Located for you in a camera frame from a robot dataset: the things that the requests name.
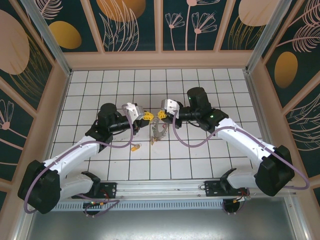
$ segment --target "white tiled floor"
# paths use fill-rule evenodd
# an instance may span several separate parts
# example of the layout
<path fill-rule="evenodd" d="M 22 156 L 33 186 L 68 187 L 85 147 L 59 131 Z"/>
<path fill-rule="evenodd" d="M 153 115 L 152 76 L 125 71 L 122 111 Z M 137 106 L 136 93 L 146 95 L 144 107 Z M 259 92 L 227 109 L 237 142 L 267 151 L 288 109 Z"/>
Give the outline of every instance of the white tiled floor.
<path fill-rule="evenodd" d="M 96 119 L 104 103 L 120 109 L 127 102 L 138 103 L 156 114 L 161 101 L 170 98 L 188 106 L 187 91 L 203 87 L 211 106 L 220 108 L 238 125 L 261 138 L 257 118 L 241 69 L 147 69 L 75 71 L 64 103 L 52 156 L 56 156 L 79 141 Z M 197 144 L 208 134 L 189 123 L 177 130 L 189 144 Z M 168 180 L 219 178 L 231 167 L 251 168 L 251 162 L 224 140 L 213 137 L 199 148 L 180 144 L 172 126 L 162 141 L 151 145 L 151 126 L 134 136 L 130 147 L 106 148 L 86 160 L 69 175 L 89 170 L 103 181 Z M 130 132 L 114 136 L 114 145 L 123 145 Z"/>

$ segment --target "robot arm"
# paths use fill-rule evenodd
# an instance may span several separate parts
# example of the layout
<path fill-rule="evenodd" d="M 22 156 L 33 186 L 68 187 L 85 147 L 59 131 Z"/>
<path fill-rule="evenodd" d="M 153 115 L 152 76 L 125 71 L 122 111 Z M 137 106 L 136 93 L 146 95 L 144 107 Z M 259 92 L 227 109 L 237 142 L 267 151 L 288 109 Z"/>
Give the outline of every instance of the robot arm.
<path fill-rule="evenodd" d="M 85 171 L 74 177 L 66 177 L 80 163 L 104 150 L 106 146 L 97 143 L 97 141 L 110 144 L 113 140 L 113 133 L 128 130 L 131 126 L 133 126 L 133 134 L 135 135 L 140 128 L 148 126 L 153 118 L 151 113 L 144 112 L 144 109 L 136 104 L 127 103 L 126 109 L 131 122 L 117 111 L 114 104 L 102 105 L 97 114 L 97 120 L 79 142 L 58 156 L 44 162 L 37 160 L 31 162 L 22 179 L 18 197 L 25 200 L 36 176 L 67 152 L 68 154 L 51 166 L 37 181 L 28 198 L 28 204 L 45 214 L 50 212 L 59 200 L 77 194 L 89 194 L 94 197 L 101 190 L 100 179 L 97 176 Z"/>
<path fill-rule="evenodd" d="M 220 185 L 226 192 L 231 188 L 258 187 L 265 194 L 274 196 L 295 176 L 290 167 L 266 151 L 268 148 L 292 164 L 290 152 L 286 147 L 277 148 L 257 139 L 238 126 L 223 111 L 212 108 L 202 87 L 188 90 L 187 96 L 190 106 L 186 107 L 172 99 L 162 101 L 161 108 L 166 114 L 162 119 L 164 122 L 172 124 L 176 113 L 174 126 L 176 129 L 181 128 L 182 122 L 187 121 L 196 121 L 202 130 L 211 134 L 222 129 L 217 132 L 218 137 L 232 144 L 251 159 L 253 169 L 232 168 L 220 178 Z M 257 141 L 264 145 L 264 148 L 257 144 Z"/>

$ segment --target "yellow connector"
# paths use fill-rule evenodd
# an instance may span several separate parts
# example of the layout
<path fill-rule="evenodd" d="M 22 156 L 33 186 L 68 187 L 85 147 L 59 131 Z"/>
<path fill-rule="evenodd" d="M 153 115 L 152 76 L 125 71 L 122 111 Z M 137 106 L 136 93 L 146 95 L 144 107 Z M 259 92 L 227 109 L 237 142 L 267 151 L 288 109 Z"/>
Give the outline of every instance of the yellow connector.
<path fill-rule="evenodd" d="M 155 118 L 155 116 L 151 113 L 151 112 L 148 112 L 148 111 L 145 111 L 144 112 L 144 116 L 143 116 L 143 120 L 149 120 L 150 123 L 151 121 Z"/>
<path fill-rule="evenodd" d="M 159 119 L 164 119 L 164 118 L 166 118 L 166 117 L 167 117 L 167 114 L 165 114 L 165 111 L 160 110 L 160 111 L 158 112 L 158 118 L 159 118 Z"/>

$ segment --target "metal base plate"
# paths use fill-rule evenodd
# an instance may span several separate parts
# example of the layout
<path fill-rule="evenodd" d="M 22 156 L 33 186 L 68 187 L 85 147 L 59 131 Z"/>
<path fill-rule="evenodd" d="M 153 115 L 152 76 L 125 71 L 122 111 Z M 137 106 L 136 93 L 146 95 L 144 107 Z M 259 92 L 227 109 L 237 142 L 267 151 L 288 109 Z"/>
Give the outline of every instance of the metal base plate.
<path fill-rule="evenodd" d="M 238 197 L 242 195 L 242 192 L 239 189 L 232 188 L 229 193 L 226 193 L 224 189 L 220 186 L 220 181 L 205 181 L 204 182 L 205 195 L 207 197 Z M 248 190 L 242 189 L 246 194 L 248 194 Z"/>
<path fill-rule="evenodd" d="M 108 194 L 109 199 L 116 198 L 117 193 L 117 183 L 116 182 L 101 182 L 100 183 L 100 191 L 94 196 L 92 194 L 83 194 L 84 196 L 92 199 L 105 199 L 107 198 L 106 194 Z M 81 199 L 79 196 L 72 196 L 73 199 Z"/>

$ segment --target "flower illustration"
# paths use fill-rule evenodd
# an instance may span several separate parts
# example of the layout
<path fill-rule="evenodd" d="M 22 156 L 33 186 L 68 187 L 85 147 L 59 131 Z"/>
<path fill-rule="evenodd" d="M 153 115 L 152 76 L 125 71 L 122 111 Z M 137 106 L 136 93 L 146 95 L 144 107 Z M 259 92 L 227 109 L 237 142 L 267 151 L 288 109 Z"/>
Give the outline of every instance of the flower illustration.
<path fill-rule="evenodd" d="M 197 50 L 198 34 L 210 33 L 217 30 L 217 25 L 214 24 L 216 19 L 214 13 L 203 13 L 199 19 L 199 12 L 192 14 L 192 24 L 195 33 L 194 50 Z"/>
<path fill-rule="evenodd" d="M 186 3 L 194 7 L 196 5 L 210 5 L 210 4 L 216 4 L 220 2 L 220 0 L 186 0 Z"/>
<path fill-rule="evenodd" d="M 167 13 L 165 15 L 165 20 L 168 23 L 168 26 L 170 28 L 172 47 L 173 47 L 173 50 L 175 51 L 176 48 L 174 44 L 174 37 L 172 35 L 172 29 L 183 27 L 185 25 L 185 21 L 183 21 L 181 13 L 179 14 L 173 13 L 172 16 L 170 13 Z"/>
<path fill-rule="evenodd" d="M 14 131 L 10 128 L 10 122 L 11 122 L 12 116 L 14 114 L 14 109 L 15 109 L 15 105 L 12 102 L 8 101 L 8 103 L 6 105 L 6 103 L 3 99 L 0 100 L 0 130 L 9 130 L 9 131 L 13 132 L 14 134 L 26 139 L 27 138 L 26 136 Z M 16 149 L 23 150 L 22 147 L 15 145 L 11 142 L 8 142 L 2 138 L 0 138 L 0 142 L 7 144 L 11 147 L 14 147 Z"/>
<path fill-rule="evenodd" d="M 3 99 L 0 100 L 0 129 L 8 130 L 10 128 L 10 121 L 14 114 L 15 105 L 8 101 L 7 107 Z"/>

